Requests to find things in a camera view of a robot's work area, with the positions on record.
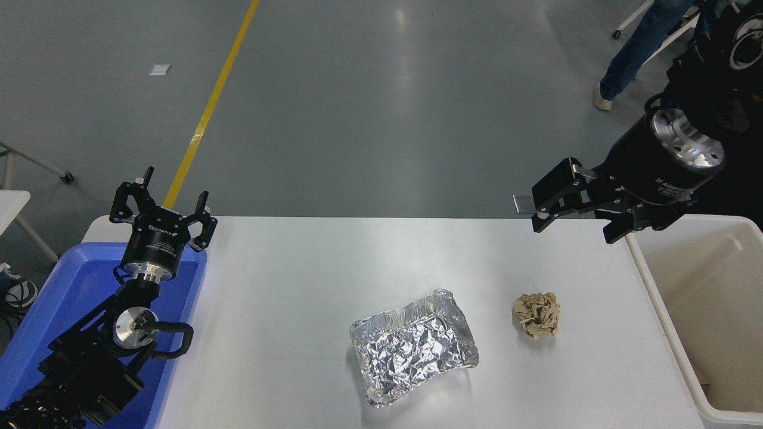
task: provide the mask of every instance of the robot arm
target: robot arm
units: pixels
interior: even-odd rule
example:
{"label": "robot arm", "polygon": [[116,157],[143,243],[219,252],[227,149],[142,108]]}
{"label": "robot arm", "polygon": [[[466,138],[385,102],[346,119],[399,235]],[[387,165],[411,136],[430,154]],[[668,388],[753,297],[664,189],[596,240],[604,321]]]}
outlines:
{"label": "robot arm", "polygon": [[[727,8],[668,78],[670,93],[647,102],[602,164],[588,170],[567,158],[533,186],[535,232],[559,216],[593,211],[611,221],[604,227],[611,244],[631,231],[662,230],[691,210],[693,191],[726,164],[724,143],[763,119],[749,118],[740,102],[763,87],[763,0]],[[678,106],[652,107],[663,95]]]}
{"label": "robot arm", "polygon": [[[152,173],[149,167],[142,179],[123,182],[114,197],[109,219],[133,225],[122,261],[114,268],[120,287],[50,343],[52,353],[38,366],[43,380],[0,411],[0,428],[81,428],[82,418],[102,426],[143,388],[138,372],[149,359],[175,359],[191,346],[193,328],[159,321],[151,303],[159,297],[159,283],[175,278],[183,247],[206,248],[217,219],[205,207],[206,192],[187,217],[157,206],[148,192]],[[127,205],[131,196],[137,215]],[[191,239],[188,226],[196,222],[202,231]],[[125,274],[119,275],[119,269]],[[159,331],[182,333],[181,346],[157,351]],[[123,363],[129,356],[129,363]]]}

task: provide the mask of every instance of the blue plastic tray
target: blue plastic tray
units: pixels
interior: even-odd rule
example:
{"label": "blue plastic tray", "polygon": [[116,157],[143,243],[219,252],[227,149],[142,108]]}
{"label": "blue plastic tray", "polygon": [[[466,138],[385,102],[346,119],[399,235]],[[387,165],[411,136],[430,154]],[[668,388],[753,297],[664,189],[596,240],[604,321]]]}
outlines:
{"label": "blue plastic tray", "polygon": [[[50,354],[47,348],[50,341],[114,293],[119,285],[111,270],[122,259],[124,248],[124,243],[84,243],[63,254],[24,323],[0,356],[0,409],[8,407],[42,379],[37,365]],[[177,277],[162,282],[161,294],[151,305],[160,320],[188,321],[206,263],[206,253],[185,248]],[[159,333],[158,349],[175,350],[181,339],[180,334]],[[138,374],[146,387],[103,427],[154,427],[174,366],[175,360],[149,360]]]}

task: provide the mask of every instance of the metal rod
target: metal rod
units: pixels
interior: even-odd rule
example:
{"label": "metal rod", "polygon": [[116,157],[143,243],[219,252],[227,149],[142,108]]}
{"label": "metal rod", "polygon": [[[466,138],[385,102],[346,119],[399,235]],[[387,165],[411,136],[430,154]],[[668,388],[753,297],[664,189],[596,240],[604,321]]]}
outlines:
{"label": "metal rod", "polygon": [[639,17],[639,15],[640,15],[642,12],[644,12],[646,9],[648,9],[648,8],[649,8],[649,6],[651,6],[651,5],[652,5],[652,3],[654,3],[654,2],[653,2],[653,0],[647,0],[646,2],[644,2],[643,4],[641,4],[641,5],[639,6],[639,8],[638,8],[638,9],[636,9],[636,11],[635,11],[635,12],[633,12],[633,14],[632,14],[632,15],[630,15],[628,18],[626,18],[626,20],[625,20],[625,21],[623,21],[622,23],[620,23],[620,25],[618,25],[618,26],[617,26],[617,30],[620,30],[620,31],[622,31],[622,30],[624,30],[624,29],[625,29],[625,27],[628,27],[628,25],[630,25],[630,23],[631,23],[631,22],[633,22],[633,20],[635,20],[637,17]]}
{"label": "metal rod", "polygon": [[26,153],[26,152],[24,152],[23,150],[19,150],[19,149],[15,148],[15,147],[9,146],[9,145],[7,145],[7,144],[5,144],[5,143],[2,143],[2,142],[0,142],[0,146],[3,146],[3,147],[5,147],[5,148],[6,148],[6,149],[8,149],[8,150],[9,150],[11,153],[13,153],[13,152],[15,152],[15,153],[18,153],[19,155],[21,155],[21,156],[23,156],[24,158],[26,158],[26,159],[30,160],[31,162],[33,162],[33,163],[37,164],[38,166],[41,166],[41,167],[43,167],[43,168],[45,168],[45,169],[48,169],[48,170],[50,170],[50,171],[52,171],[52,172],[56,173],[56,174],[57,174],[59,177],[64,177],[64,176],[66,176],[66,171],[64,171],[64,170],[62,170],[62,169],[60,169],[60,168],[58,168],[57,166],[54,166],[54,165],[53,165],[53,164],[51,164],[51,163],[48,163],[47,161],[41,160],[41,159],[39,159],[39,158],[36,158],[35,156],[33,156],[33,155],[30,155],[29,153]]}
{"label": "metal rod", "polygon": [[2,189],[13,189],[13,165],[16,160],[16,154],[8,151],[8,153],[5,154],[5,172],[3,173],[2,177],[2,186],[0,188]]}
{"label": "metal rod", "polygon": [[16,224],[21,228],[29,237],[32,237],[32,240],[34,240],[35,243],[40,247],[40,249],[45,253],[45,256],[53,261],[53,263],[58,262],[58,255],[56,255],[56,252],[53,251],[53,249],[48,246],[48,244],[43,240],[42,237],[34,230],[32,227],[27,223],[27,221],[20,215],[16,216],[16,218],[13,220],[16,222]]}

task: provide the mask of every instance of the white plastic bin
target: white plastic bin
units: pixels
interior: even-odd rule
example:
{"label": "white plastic bin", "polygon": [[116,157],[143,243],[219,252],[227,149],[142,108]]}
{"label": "white plastic bin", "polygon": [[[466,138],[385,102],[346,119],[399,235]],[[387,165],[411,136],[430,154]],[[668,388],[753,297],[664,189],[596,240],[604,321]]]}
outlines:
{"label": "white plastic bin", "polygon": [[[745,218],[694,214],[627,239],[702,415],[763,425],[761,231]],[[690,362],[710,382],[707,397]]]}

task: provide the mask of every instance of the chair leg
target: chair leg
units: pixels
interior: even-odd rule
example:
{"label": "chair leg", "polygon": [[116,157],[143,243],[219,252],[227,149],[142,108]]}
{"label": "chair leg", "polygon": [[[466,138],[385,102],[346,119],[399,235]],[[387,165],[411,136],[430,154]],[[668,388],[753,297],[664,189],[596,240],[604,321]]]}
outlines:
{"label": "chair leg", "polygon": [[628,18],[626,18],[625,21],[621,22],[620,25],[617,26],[617,29],[614,31],[614,33],[612,33],[612,38],[613,39],[620,38],[620,33],[623,32],[625,27],[628,27],[630,23],[633,22],[636,18],[638,18],[639,15],[641,15],[646,9],[648,9],[649,6],[652,5],[652,3],[654,3],[653,0],[646,0],[646,2],[643,2],[643,4],[641,4],[639,8],[636,9],[635,12],[633,12]]}
{"label": "chair leg", "polygon": [[19,156],[22,156],[31,162],[37,164],[38,166],[43,167],[44,169],[48,169],[49,171],[52,171],[53,173],[56,173],[61,180],[63,180],[65,183],[70,183],[74,180],[74,177],[72,176],[72,173],[69,173],[68,171],[65,171],[64,169],[59,168],[58,166],[54,166],[51,163],[48,163],[45,160],[41,160],[40,158],[37,158],[36,156],[24,152],[23,150],[19,150],[16,147],[9,146],[8,144],[0,142],[0,146],[4,147],[8,150],[8,154],[6,156],[10,156],[12,154],[17,154]]}
{"label": "chair leg", "polygon": [[2,184],[0,189],[13,189],[13,170],[16,165],[16,154],[8,150],[4,153],[5,156],[5,171],[2,175]]}
{"label": "chair leg", "polygon": [[40,237],[40,235],[34,229],[32,229],[32,227],[21,215],[16,216],[13,221],[16,222],[16,224],[22,229],[23,232],[27,233],[27,235],[29,235],[29,237],[34,240],[37,246],[39,246],[43,253],[45,253],[45,257],[47,259],[51,260],[53,263],[58,262],[58,255],[56,252],[54,252],[53,249],[48,246],[48,243],[46,243],[45,240],[43,240],[43,238]]}

